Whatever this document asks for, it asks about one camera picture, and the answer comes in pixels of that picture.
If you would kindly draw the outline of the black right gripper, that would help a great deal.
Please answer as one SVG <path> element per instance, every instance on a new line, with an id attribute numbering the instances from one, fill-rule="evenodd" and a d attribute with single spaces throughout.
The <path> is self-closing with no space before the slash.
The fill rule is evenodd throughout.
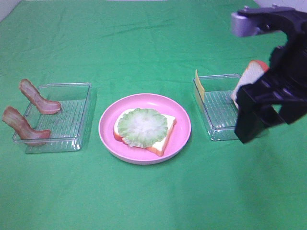
<path id="1" fill-rule="evenodd" d="M 270 56 L 270 68 L 253 84 L 237 92 L 238 117 L 235 134 L 248 143 L 264 130 L 291 124 L 307 113 L 307 14 L 290 7 L 270 7 L 261 13 L 270 32 L 287 36 Z M 278 112 L 272 104 L 280 104 Z"/>

